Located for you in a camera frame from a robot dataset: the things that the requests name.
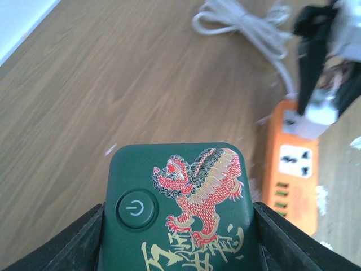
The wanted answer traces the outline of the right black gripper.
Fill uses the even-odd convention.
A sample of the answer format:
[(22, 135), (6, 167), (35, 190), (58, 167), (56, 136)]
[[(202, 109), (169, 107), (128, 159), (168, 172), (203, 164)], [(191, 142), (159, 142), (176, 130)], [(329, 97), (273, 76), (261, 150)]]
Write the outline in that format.
[[(328, 1), (324, 6), (305, 6), (298, 13), (293, 24), (293, 34), (303, 37), (298, 44), (300, 90), (297, 113), (299, 115), (305, 114), (306, 107), (324, 69), (324, 60), (327, 56), (327, 42), (324, 37), (316, 34), (319, 30), (329, 31), (338, 13), (336, 2)], [(344, 83), (338, 91), (338, 116), (341, 117), (359, 96), (360, 81)]]

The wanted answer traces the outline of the green cube plug adapter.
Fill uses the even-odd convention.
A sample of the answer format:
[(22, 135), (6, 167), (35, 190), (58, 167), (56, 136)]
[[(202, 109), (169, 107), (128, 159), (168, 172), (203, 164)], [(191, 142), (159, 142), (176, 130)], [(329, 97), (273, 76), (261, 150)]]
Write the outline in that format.
[(245, 162), (228, 143), (112, 157), (99, 270), (264, 270)]

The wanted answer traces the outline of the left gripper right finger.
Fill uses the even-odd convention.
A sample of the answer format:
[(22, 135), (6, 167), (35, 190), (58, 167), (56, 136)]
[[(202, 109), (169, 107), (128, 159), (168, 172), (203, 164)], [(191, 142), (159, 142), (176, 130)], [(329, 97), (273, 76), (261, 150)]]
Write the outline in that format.
[(360, 270), (261, 202), (253, 204), (262, 270)]

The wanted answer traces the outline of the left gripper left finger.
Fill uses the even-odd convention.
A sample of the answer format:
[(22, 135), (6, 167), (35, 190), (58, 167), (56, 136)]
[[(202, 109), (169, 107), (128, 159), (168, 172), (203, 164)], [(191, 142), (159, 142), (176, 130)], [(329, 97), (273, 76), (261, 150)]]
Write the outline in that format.
[(97, 204), (5, 270), (97, 270), (104, 204)]

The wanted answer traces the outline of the white usb charger plug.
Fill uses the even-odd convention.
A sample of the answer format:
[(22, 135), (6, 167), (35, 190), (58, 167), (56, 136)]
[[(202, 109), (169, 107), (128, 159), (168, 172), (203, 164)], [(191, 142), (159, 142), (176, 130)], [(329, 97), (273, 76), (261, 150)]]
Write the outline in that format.
[(284, 111), (282, 132), (307, 140), (318, 139), (338, 120), (339, 110), (332, 100), (328, 90), (314, 90), (302, 116), (296, 110)]

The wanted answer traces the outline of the orange power strip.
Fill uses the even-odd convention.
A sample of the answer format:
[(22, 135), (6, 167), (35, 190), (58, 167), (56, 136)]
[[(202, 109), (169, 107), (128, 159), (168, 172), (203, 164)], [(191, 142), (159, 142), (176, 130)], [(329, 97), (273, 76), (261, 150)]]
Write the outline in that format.
[(281, 101), (268, 121), (262, 201), (308, 235), (316, 232), (319, 141), (294, 133), (297, 105)]

